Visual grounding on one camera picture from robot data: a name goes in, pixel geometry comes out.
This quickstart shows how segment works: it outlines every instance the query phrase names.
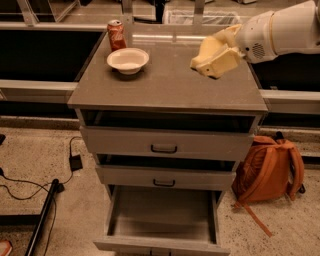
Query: tile floor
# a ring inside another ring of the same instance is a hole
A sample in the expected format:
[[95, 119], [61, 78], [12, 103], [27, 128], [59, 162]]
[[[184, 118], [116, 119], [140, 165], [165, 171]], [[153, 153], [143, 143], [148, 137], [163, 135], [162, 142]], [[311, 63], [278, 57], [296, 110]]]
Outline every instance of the tile floor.
[[[58, 178], [69, 179], [69, 141], [80, 136], [77, 121], [0, 118], [0, 133], [7, 136], [0, 146], [0, 167], [6, 177], [45, 184]], [[82, 139], [72, 142], [72, 154], [80, 154], [83, 169], [74, 172], [65, 191], [56, 196], [56, 216], [47, 250], [51, 255], [114, 255], [99, 251], [93, 240], [102, 236], [110, 201], [94, 169], [94, 160]], [[17, 197], [27, 197], [37, 190], [30, 184], [10, 182], [0, 177]], [[320, 171], [307, 169], [307, 192], [294, 202], [286, 197], [252, 205], [253, 211], [268, 226], [269, 238], [245, 210], [235, 211], [235, 198], [228, 191], [219, 208], [221, 246], [232, 256], [247, 255], [318, 255], [320, 251]], [[46, 192], [31, 200], [17, 201], [0, 187], [0, 214], [40, 213]], [[35, 255], [44, 255], [48, 233], [54, 219], [52, 208]], [[10, 239], [13, 256], [24, 255], [32, 228], [0, 226], [0, 239]]]

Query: backpack strap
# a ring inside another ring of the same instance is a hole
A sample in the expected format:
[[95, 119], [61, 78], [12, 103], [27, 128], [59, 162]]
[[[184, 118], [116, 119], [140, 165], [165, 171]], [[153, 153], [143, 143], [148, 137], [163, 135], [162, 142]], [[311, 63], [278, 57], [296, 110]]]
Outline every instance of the backpack strap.
[[304, 176], [304, 163], [300, 155], [300, 152], [294, 143], [286, 139], [279, 139], [277, 140], [277, 143], [287, 148], [289, 151], [290, 160], [291, 160], [290, 169], [291, 169], [293, 181], [292, 181], [292, 184], [288, 183], [287, 194], [290, 197], [290, 199], [294, 201], [296, 192], [302, 186], [303, 176]]
[[243, 205], [244, 209], [246, 209], [246, 211], [250, 214], [250, 216], [253, 218], [253, 220], [259, 225], [259, 227], [269, 236], [272, 236], [271, 231], [267, 228], [266, 225], [264, 225], [262, 223], [261, 220], [259, 220], [259, 218], [257, 217], [257, 215], [255, 215], [255, 213], [251, 210], [250, 206], [247, 204]]
[[288, 184], [287, 194], [289, 195], [290, 199], [294, 201], [296, 192], [302, 186], [304, 176], [304, 164], [302, 157], [295, 146], [289, 149], [289, 153], [292, 159], [291, 168], [293, 168], [293, 182], [292, 184]]
[[275, 147], [270, 147], [270, 146], [258, 146], [255, 151], [256, 152], [251, 152], [252, 154], [249, 156], [249, 163], [252, 161], [252, 159], [255, 157], [256, 153], [258, 153], [261, 150], [266, 150], [266, 155], [264, 158], [264, 162], [261, 167], [261, 171], [258, 175], [258, 177], [255, 179], [253, 184], [250, 186], [250, 188], [244, 192], [242, 195], [239, 196], [238, 201], [235, 203], [235, 208], [239, 208], [243, 206], [246, 211], [250, 214], [250, 216], [253, 218], [253, 220], [259, 225], [259, 227], [269, 236], [272, 236], [272, 233], [270, 230], [267, 228], [266, 225], [262, 223], [262, 221], [255, 215], [255, 213], [251, 210], [249, 205], [246, 203], [246, 198], [249, 197], [257, 187], [259, 186], [264, 186], [268, 180], [269, 177], [272, 173], [273, 168], [275, 167], [277, 160], [278, 160], [278, 155], [276, 151], [276, 145]]
[[[242, 205], [243, 203], [246, 202], [246, 199], [258, 188], [258, 187], [263, 187], [269, 180], [269, 177], [272, 173], [272, 170], [274, 169], [277, 161], [278, 161], [278, 155], [275, 147], [262, 147], [258, 148], [257, 152], [260, 150], [266, 150], [266, 155], [261, 167], [261, 171], [258, 175], [258, 177], [255, 179], [255, 181], [251, 184], [250, 188], [247, 189], [242, 195], [239, 196], [238, 202]], [[255, 154], [253, 153], [250, 155], [250, 158], [248, 159], [248, 163], [250, 163], [254, 157]]]

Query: backpack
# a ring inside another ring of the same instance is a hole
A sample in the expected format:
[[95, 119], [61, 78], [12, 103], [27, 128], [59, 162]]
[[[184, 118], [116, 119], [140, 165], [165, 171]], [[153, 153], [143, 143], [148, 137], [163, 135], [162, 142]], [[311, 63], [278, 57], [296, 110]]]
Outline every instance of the backpack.
[[252, 212], [248, 203], [276, 199], [285, 194], [293, 201], [298, 190], [304, 192], [304, 163], [299, 150], [280, 132], [277, 136], [280, 138], [275, 140], [268, 136], [254, 137], [232, 184], [237, 197], [235, 207], [243, 206], [269, 237], [272, 233]]

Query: red can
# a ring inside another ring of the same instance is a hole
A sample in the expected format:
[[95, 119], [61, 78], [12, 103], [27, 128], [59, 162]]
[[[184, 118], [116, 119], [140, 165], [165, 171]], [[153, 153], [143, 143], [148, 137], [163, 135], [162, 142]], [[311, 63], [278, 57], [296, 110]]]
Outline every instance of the red can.
[[107, 27], [111, 50], [126, 48], [126, 41], [123, 35], [123, 24], [120, 20], [110, 20]]

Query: countertop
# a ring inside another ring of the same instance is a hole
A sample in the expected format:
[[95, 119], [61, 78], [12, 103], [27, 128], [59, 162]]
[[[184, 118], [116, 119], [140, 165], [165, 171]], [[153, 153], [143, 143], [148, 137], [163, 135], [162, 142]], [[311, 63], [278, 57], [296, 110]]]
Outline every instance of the countertop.
[[198, 55], [201, 41], [190, 38], [182, 28], [162, 26], [132, 29], [130, 45], [145, 50], [150, 60], [135, 75], [126, 76], [113, 70], [105, 60], [111, 53], [108, 36], [99, 45], [83, 74], [68, 105], [72, 108], [141, 110], [141, 111], [254, 111], [266, 112], [267, 107], [245, 61], [220, 79], [201, 76], [190, 68]]

